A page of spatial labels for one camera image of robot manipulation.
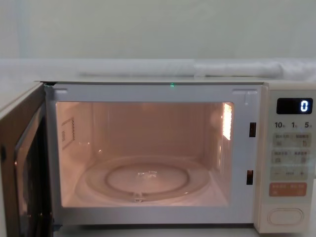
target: button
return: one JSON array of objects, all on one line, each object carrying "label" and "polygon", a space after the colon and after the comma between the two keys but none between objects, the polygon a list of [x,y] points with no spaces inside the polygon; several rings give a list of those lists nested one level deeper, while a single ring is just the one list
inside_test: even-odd
[{"label": "button", "polygon": [[270,179],[271,180],[283,180],[286,169],[283,166],[271,167]]},{"label": "button", "polygon": [[310,147],[312,141],[311,133],[274,133],[274,147]]},{"label": "button", "polygon": [[305,166],[296,167],[295,170],[295,180],[307,180],[308,169]]},{"label": "button", "polygon": [[306,166],[272,166],[270,168],[270,179],[279,180],[307,180],[308,168]]},{"label": "button", "polygon": [[304,197],[307,183],[270,183],[269,196],[271,197]]},{"label": "button", "polygon": [[272,225],[298,225],[304,219],[298,208],[277,208],[268,213],[268,222]]}]

